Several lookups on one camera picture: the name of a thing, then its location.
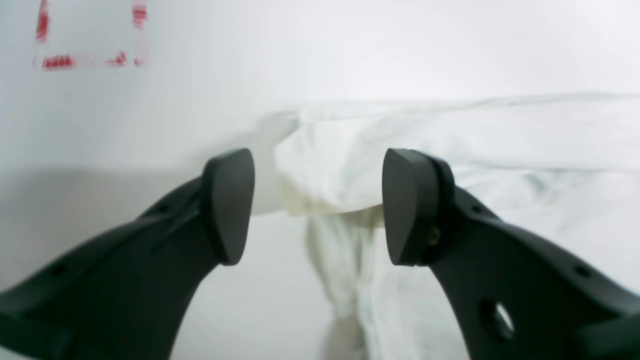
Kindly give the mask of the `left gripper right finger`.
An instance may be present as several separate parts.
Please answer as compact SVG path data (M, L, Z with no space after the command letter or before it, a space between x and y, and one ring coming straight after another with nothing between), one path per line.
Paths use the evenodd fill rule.
M639 296L500 219L446 161L389 148L382 209L391 262L430 268L472 360L639 358Z

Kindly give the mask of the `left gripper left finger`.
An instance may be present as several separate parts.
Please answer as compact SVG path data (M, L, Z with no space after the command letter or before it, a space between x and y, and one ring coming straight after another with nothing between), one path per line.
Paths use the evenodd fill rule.
M242 259L255 189L248 148L1 294L0 342L35 360L167 360L201 282Z

